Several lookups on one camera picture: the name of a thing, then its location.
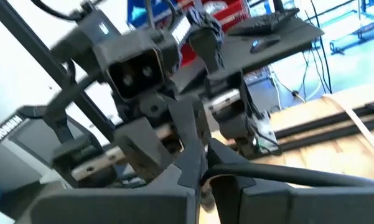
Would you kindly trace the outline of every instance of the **desk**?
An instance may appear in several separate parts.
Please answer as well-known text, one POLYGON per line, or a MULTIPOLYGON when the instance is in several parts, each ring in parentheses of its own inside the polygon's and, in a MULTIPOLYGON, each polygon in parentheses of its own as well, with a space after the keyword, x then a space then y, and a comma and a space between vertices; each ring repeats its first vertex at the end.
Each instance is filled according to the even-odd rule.
MULTIPOLYGON (((263 66, 311 48, 311 42, 324 34, 320 29, 305 23, 301 19, 292 18, 275 34, 281 36, 281 40, 262 52, 250 53, 250 48, 255 36, 225 36, 220 53, 223 57, 224 67, 229 74, 242 71, 249 73, 263 66)), ((191 80, 196 78, 199 71, 204 69, 204 63, 196 58, 192 63, 180 68, 173 75, 172 81, 179 91, 182 91, 191 80)))
MULTIPOLYGON (((374 101, 374 85, 363 85, 344 90, 334 94, 334 97, 352 108, 363 106, 374 101)), ((339 112, 342 112, 342 110, 330 100, 319 99, 274 113, 271 115, 271 123, 274 130, 279 131, 339 112)), ((213 137, 225 142, 218 132, 213 133, 213 137)), ((280 157, 264 157, 255 162, 374 179, 374 150, 360 134, 289 151, 280 157)), ((199 220, 200 224, 220 223, 216 211, 207 213, 203 209, 200 211, 199 220)))

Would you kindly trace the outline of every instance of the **keyboard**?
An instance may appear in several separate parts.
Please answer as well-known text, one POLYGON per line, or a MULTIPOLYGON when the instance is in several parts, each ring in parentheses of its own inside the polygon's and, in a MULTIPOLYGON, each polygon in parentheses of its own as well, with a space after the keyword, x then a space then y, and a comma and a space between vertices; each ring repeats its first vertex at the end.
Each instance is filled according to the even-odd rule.
POLYGON ((228 35, 268 35, 282 27, 300 9, 286 9, 283 12, 274 12, 267 15, 255 16, 231 28, 228 35))

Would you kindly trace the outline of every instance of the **white wall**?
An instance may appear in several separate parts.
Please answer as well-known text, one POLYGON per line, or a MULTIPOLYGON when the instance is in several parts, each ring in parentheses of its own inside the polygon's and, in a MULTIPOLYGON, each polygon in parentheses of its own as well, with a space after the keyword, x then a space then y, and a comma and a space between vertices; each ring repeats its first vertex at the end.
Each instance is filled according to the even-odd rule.
MULTIPOLYGON (((78 7, 80 1, 44 0, 47 5, 61 12, 69 12, 78 7)), ((72 22, 46 14, 29 0, 9 2, 48 47, 53 46, 75 26, 72 22)), ((121 32, 128 30, 125 23, 126 4, 126 0, 107 0, 100 6, 121 32)), ((85 72, 77 68, 77 79, 84 75, 85 72)), ((22 105, 46 104, 59 89, 44 69, 0 23, 0 122, 22 105)), ((107 86, 96 84, 87 92, 105 114, 116 115, 107 86)), ((85 126, 91 124, 74 105, 69 107, 68 114, 85 126)))

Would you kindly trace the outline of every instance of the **wooden plank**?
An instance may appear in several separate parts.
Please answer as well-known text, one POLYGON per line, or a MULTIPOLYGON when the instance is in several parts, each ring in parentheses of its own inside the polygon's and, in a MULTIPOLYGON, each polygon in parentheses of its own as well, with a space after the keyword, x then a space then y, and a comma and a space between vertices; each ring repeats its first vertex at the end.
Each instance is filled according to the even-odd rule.
MULTIPOLYGON (((334 94, 334 97, 351 108, 360 107, 374 101, 374 84, 340 91, 334 94)), ((278 131, 339 112, 342 112, 342 109, 338 105, 326 99, 319 99, 274 113, 271 115, 271 123, 273 129, 278 131)), ((293 136, 287 141, 311 135, 314 132, 293 136)), ((221 139, 222 142, 227 142, 219 132, 215 132, 213 137, 221 139)), ((280 157, 270 156, 253 162, 357 175, 374 179, 374 149, 360 134, 286 152, 280 157)), ((207 213, 201 209, 199 222, 217 224, 220 223, 220 220, 215 210, 207 213)))

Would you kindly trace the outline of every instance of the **wooden board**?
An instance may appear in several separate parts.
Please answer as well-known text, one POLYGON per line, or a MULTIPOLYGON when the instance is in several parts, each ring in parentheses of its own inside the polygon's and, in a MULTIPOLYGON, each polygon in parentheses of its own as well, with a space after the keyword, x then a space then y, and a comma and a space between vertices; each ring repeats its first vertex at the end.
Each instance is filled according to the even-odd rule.
MULTIPOLYGON (((351 108, 360 107, 374 101, 374 85, 363 85, 344 90, 334 94, 334 98, 351 106, 351 108)), ((322 98, 274 113, 271 115, 271 123, 273 129, 279 131, 342 111, 338 105, 322 98)), ((312 132, 308 132, 292 136, 289 140, 311 134, 312 132)), ((219 132, 213 133, 213 137, 226 142, 219 132)), ((265 157, 253 162, 357 175, 374 179, 374 149, 360 134, 286 152, 279 157, 265 157)), ((220 223, 217 211, 214 210, 207 213, 201 209, 199 223, 220 223)))

